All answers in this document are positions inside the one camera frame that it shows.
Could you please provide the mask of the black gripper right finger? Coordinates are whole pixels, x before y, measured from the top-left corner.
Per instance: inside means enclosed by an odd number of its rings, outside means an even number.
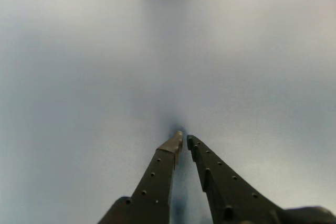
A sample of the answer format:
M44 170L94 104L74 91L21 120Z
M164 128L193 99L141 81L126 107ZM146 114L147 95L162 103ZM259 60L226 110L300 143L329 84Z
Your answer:
M286 223L282 210L242 179L204 142L187 136L213 223Z

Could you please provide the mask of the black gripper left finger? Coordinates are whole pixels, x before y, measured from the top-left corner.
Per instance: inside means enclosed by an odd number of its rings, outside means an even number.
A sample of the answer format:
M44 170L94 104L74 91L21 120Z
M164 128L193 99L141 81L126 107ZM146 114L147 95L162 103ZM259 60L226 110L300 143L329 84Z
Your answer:
M177 131L159 146L130 197L121 197L99 223L169 223L173 175L183 146Z

